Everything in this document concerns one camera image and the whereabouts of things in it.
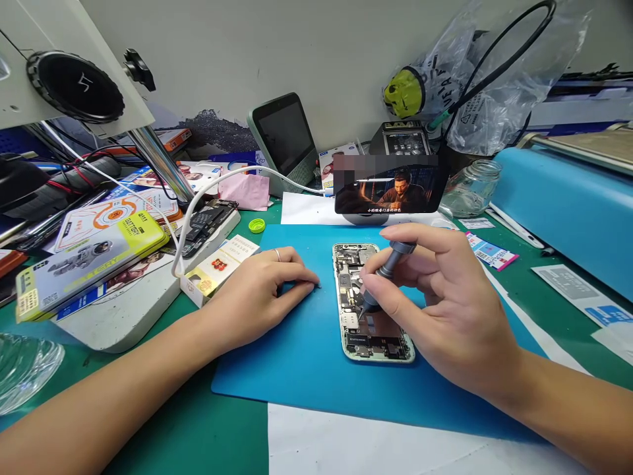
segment blue machine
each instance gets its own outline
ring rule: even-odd
[[[586,142],[595,137],[576,137],[585,142],[580,148],[538,138],[529,150],[499,152],[495,161],[503,171],[494,203],[633,301],[633,131],[618,132],[616,140],[630,144],[616,147],[627,153],[619,165],[611,162],[613,154],[588,150]],[[601,157],[605,162],[598,165]]]

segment man in video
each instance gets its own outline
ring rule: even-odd
[[[401,168],[394,177],[394,187],[385,192],[377,205],[402,212],[420,212],[426,203],[424,188],[411,183],[411,172],[408,168]]]

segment lcd separator machine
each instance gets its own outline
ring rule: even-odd
[[[150,127],[154,118],[133,84],[155,90],[152,73],[134,50],[125,59],[121,66],[78,0],[3,2],[0,129],[68,115],[99,138],[127,132],[184,206],[193,192]],[[185,261],[187,271],[217,249],[238,222],[234,210]],[[164,265],[98,304],[51,321],[93,350],[128,350],[179,294],[170,268]]]
[[[526,135],[495,161],[495,204],[633,301],[633,124],[603,132]]]

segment open phone chassis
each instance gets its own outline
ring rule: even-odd
[[[341,243],[332,248],[343,352],[355,361],[411,363],[413,342],[389,315],[365,314],[359,320],[364,302],[360,272],[378,250],[371,243]]]

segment glass jar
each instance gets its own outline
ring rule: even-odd
[[[0,333],[0,416],[16,410],[42,389],[64,353],[58,343]]]
[[[440,209],[456,218],[479,216],[497,188],[502,166],[492,160],[476,160],[448,180]]]

